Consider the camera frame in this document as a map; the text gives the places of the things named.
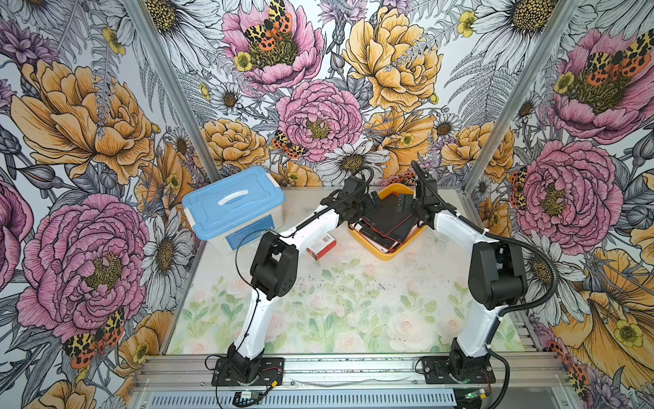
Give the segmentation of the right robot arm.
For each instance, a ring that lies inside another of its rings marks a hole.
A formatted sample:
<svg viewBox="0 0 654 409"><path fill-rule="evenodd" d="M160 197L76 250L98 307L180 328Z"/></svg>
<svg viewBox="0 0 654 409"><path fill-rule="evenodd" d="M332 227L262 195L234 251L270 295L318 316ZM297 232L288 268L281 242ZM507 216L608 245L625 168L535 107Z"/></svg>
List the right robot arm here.
<svg viewBox="0 0 654 409"><path fill-rule="evenodd" d="M425 356L427 383L493 382L491 344L502 312L526 293L521 248L504 238L494 239L470 222L438 194L437 182L420 175L412 211L432 230L445 235L469 257L468 290L473 298L462 332L453 338L446 357Z"/></svg>

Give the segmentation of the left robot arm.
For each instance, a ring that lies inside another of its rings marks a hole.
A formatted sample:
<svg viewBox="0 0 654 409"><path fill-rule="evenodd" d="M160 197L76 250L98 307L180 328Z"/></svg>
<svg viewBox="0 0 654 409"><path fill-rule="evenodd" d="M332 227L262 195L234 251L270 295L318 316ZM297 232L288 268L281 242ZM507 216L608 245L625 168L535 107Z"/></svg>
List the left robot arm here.
<svg viewBox="0 0 654 409"><path fill-rule="evenodd" d="M371 209L366 202L370 200L372 179L373 175L350 176L295 226L282 233L263 232L250 265L250 307L242 331L226 353L224 373L240 383L257 379L274 303L296 283L301 253L342 223L355 223Z"/></svg>

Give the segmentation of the red writing tablet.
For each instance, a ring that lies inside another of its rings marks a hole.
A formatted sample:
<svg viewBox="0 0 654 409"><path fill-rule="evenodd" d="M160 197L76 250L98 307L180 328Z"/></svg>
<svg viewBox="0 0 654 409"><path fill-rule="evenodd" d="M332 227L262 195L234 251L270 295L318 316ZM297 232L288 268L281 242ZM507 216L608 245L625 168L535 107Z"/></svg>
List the red writing tablet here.
<svg viewBox="0 0 654 409"><path fill-rule="evenodd" d="M381 200L381 208L363 217L364 221L381 233L389 233L407 219L417 223L417 216L400 208L400 195L390 194Z"/></svg>
<svg viewBox="0 0 654 409"><path fill-rule="evenodd" d="M389 233L381 233L366 222L359 224L359 233L362 236L387 250L405 243L415 229L416 224L413 219L407 219Z"/></svg>

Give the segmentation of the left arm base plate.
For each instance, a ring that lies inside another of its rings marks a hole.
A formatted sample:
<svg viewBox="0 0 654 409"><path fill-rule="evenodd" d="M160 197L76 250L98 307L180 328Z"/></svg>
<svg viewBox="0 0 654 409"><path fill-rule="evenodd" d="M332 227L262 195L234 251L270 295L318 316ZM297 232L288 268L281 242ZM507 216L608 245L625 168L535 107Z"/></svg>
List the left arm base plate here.
<svg viewBox="0 0 654 409"><path fill-rule="evenodd" d="M214 387L271 386L283 382L285 359L262 357L254 361L218 359L212 371L211 385Z"/></svg>

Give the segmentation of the yellow storage tray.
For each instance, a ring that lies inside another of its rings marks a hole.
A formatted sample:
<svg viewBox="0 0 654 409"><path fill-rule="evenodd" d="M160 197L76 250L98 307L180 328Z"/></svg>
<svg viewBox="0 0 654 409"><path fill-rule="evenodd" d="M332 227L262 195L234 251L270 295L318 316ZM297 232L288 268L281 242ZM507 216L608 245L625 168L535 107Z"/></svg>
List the yellow storage tray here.
<svg viewBox="0 0 654 409"><path fill-rule="evenodd" d="M413 194L412 188L398 183L372 192L373 212L349 226L350 235L380 260L392 260L426 229L416 215L400 209L400 200Z"/></svg>

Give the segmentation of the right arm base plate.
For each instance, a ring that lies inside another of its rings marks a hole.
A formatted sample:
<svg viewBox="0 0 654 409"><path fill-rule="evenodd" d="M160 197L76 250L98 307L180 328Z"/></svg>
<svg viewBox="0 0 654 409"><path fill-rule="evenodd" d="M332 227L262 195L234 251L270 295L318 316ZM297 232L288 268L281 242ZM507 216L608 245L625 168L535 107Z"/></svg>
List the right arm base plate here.
<svg viewBox="0 0 654 409"><path fill-rule="evenodd" d="M494 384L496 376L486 357L424 356L418 361L426 384Z"/></svg>

